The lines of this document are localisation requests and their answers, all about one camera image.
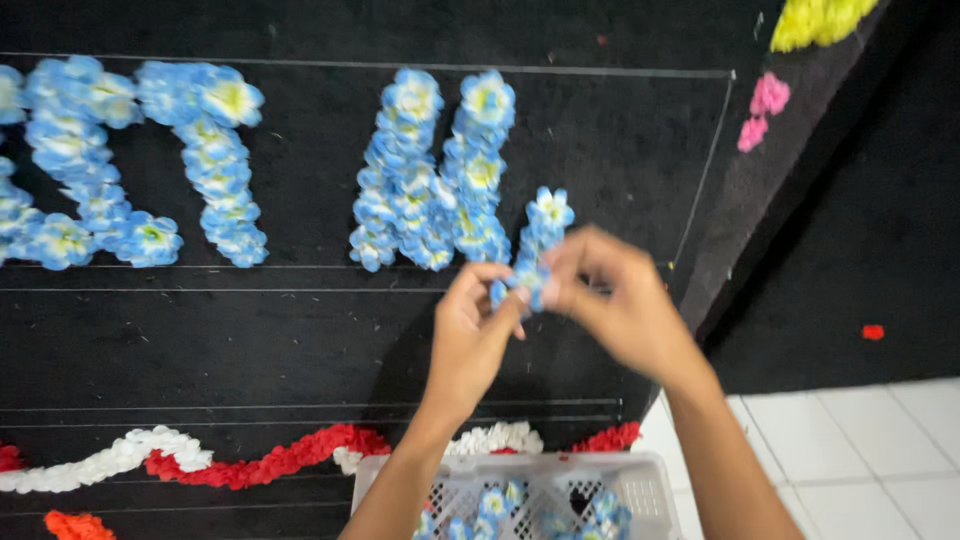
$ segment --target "pink flower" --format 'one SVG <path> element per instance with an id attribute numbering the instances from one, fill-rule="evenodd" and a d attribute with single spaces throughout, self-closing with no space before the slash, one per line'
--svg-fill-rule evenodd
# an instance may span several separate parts
<path id="1" fill-rule="evenodd" d="M 765 112 L 780 114 L 790 99 L 790 86 L 771 72 L 766 72 L 756 81 L 754 99 L 750 101 L 750 114 L 762 116 Z"/>
<path id="2" fill-rule="evenodd" d="M 743 123 L 740 140 L 736 142 L 736 147 L 746 154 L 763 140 L 765 133 L 767 133 L 767 119 L 763 116 L 754 116 Z"/>

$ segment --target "hand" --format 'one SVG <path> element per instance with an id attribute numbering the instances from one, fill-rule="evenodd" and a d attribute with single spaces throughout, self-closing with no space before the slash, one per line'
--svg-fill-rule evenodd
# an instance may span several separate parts
<path id="1" fill-rule="evenodd" d="M 586 226 L 543 262 L 552 270 L 544 307 L 575 319 L 618 362 L 664 386 L 683 379 L 697 361 L 706 363 L 699 353 L 683 354 L 696 345 L 648 253 Z M 579 275 L 608 285 L 612 294 L 588 289 Z"/>
<path id="2" fill-rule="evenodd" d="M 493 383 L 510 334 L 526 337 L 520 326 L 530 302 L 526 288 L 511 292 L 491 316 L 487 283 L 511 274 L 505 264 L 470 263 L 437 304 L 425 405 L 467 420 Z"/>

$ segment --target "plastic crate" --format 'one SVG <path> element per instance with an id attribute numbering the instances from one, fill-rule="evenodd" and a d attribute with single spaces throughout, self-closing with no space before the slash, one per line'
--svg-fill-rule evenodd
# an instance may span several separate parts
<path id="1" fill-rule="evenodd" d="M 352 514 L 373 484 L 386 455 L 360 462 L 353 486 Z M 593 519 L 590 500 L 602 489 L 611 489 L 634 514 L 631 540 L 680 540 L 677 509 L 662 458 L 652 452 L 635 454 L 448 455 L 441 463 L 430 490 L 429 503 L 437 529 L 434 537 L 446 539 L 446 528 L 455 517 L 472 523 L 480 496 L 491 487 L 505 488 L 517 479 L 526 484 L 523 504 L 499 523 L 500 540 L 541 540 L 544 510 L 565 516 L 571 527 Z"/>

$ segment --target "tiled floor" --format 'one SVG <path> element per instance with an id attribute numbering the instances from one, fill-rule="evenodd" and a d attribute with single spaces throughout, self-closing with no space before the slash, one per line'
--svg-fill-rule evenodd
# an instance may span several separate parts
<path id="1" fill-rule="evenodd" d="M 960 538 L 960 379 L 729 401 L 809 540 Z M 661 395 L 635 450 L 666 460 L 684 538 L 702 540 L 672 428 Z"/>

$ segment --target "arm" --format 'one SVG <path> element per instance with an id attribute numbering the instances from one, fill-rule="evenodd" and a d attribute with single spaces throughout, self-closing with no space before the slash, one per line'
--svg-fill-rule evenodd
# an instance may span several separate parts
<path id="1" fill-rule="evenodd" d="M 446 444 L 490 388 L 530 293 L 519 289 L 490 314 L 486 283 L 511 274 L 502 264 L 468 264 L 437 305 L 430 375 L 420 408 L 340 540 L 410 540 Z"/>
<path id="2" fill-rule="evenodd" d="M 543 304 L 583 325 L 620 363 L 658 380 L 709 540 L 803 540 L 733 417 L 649 255 L 593 227 L 544 256 Z M 586 274 L 610 296 L 587 289 Z"/>

